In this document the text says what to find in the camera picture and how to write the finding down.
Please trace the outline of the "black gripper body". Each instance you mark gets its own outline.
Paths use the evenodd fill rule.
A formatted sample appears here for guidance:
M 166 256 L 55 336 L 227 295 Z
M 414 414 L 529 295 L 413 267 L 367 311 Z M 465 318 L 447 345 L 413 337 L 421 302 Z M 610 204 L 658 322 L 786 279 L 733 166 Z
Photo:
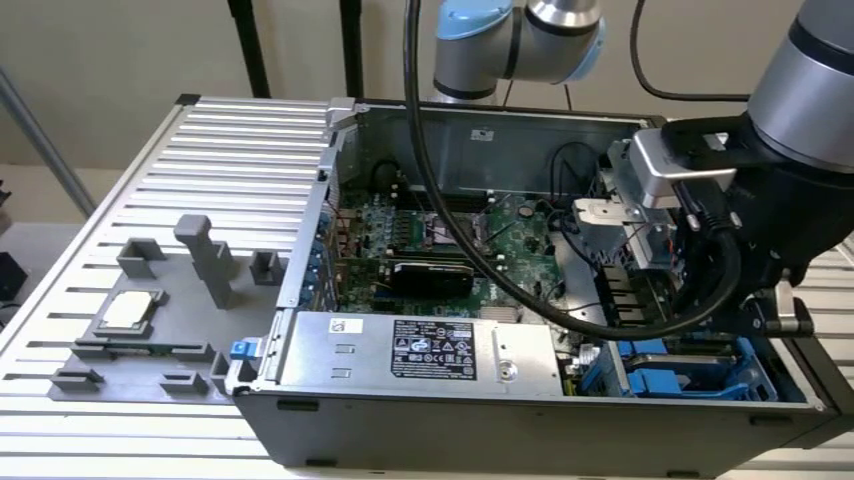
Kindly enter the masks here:
M 844 240 L 844 175 L 798 162 L 741 168 L 729 187 L 742 272 L 736 304 L 782 279 L 802 283 L 813 259 Z

